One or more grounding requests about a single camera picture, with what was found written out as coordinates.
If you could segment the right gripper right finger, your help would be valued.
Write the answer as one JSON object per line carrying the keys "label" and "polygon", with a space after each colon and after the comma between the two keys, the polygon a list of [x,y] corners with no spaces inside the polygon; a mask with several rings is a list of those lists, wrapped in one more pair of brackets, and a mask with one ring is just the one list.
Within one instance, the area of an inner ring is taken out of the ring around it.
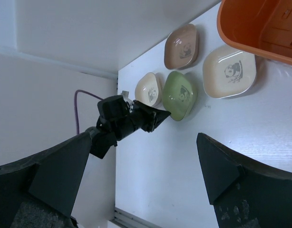
{"label": "right gripper right finger", "polygon": [[292,172],[236,152],[210,136],[196,139],[210,205],[221,228],[292,228]]}

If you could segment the green square plate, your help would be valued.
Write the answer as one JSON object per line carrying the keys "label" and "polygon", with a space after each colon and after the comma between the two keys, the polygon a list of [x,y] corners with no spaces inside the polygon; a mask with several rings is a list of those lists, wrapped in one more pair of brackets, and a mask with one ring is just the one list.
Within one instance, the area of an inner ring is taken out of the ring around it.
{"label": "green square plate", "polygon": [[187,117],[196,99],[197,89],[191,80],[178,71],[172,71],[166,79],[162,93],[163,107],[171,113],[171,118],[181,121]]}

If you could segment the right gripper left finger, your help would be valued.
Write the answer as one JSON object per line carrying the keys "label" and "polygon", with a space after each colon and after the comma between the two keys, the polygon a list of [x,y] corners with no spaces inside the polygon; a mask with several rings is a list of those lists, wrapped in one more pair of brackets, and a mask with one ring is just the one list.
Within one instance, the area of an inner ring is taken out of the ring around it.
{"label": "right gripper left finger", "polygon": [[71,216],[91,147],[81,133],[0,166],[0,228],[75,228]]}

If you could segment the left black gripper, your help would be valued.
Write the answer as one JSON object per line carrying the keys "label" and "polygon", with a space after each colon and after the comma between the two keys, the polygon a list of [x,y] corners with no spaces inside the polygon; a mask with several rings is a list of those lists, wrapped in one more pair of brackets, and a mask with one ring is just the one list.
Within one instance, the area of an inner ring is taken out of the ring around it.
{"label": "left black gripper", "polygon": [[138,129],[153,132],[171,113],[150,107],[140,101],[133,101],[130,113],[122,95],[114,95],[97,104],[99,119],[97,128],[114,133],[117,140],[122,140]]}

